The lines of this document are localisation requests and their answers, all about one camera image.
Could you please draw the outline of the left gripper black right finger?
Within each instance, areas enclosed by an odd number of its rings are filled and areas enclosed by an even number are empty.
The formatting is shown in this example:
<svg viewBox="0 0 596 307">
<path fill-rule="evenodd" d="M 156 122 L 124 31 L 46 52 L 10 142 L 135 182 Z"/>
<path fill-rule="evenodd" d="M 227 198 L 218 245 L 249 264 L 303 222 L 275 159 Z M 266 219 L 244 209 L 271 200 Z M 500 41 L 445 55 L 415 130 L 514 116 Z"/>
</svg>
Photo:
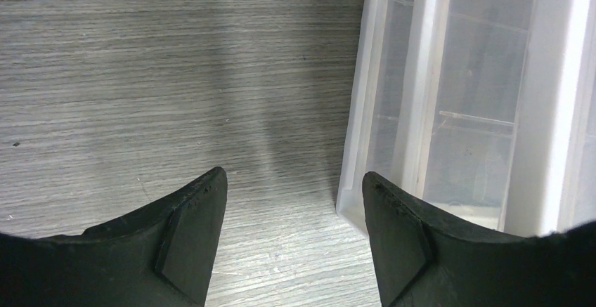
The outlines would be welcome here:
<svg viewBox="0 0 596 307">
<path fill-rule="evenodd" d="M 594 306 L 595 224 L 519 237 L 470 223 L 369 171 L 365 223 L 383 306 Z"/>
</svg>

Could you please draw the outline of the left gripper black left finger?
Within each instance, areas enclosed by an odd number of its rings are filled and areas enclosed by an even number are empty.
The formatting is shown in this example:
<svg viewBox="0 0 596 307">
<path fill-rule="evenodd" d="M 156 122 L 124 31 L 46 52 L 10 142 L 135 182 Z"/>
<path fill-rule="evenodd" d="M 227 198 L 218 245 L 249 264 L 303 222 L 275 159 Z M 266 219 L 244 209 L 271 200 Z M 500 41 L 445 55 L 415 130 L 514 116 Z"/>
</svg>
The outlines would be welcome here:
<svg viewBox="0 0 596 307">
<path fill-rule="evenodd" d="M 81 235 L 1 235 L 2 306 L 203 306 L 226 210 L 217 166 Z"/>
</svg>

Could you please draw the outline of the white plastic drawer organizer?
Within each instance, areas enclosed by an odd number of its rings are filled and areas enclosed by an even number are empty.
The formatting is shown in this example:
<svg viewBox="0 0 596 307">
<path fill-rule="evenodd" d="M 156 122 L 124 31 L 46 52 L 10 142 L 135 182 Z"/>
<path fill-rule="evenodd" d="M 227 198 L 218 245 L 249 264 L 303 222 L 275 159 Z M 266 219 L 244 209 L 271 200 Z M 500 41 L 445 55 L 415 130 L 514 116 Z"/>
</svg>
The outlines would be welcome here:
<svg viewBox="0 0 596 307">
<path fill-rule="evenodd" d="M 374 171 L 532 236 L 595 220 L 595 0 L 365 0 L 336 210 Z"/>
</svg>

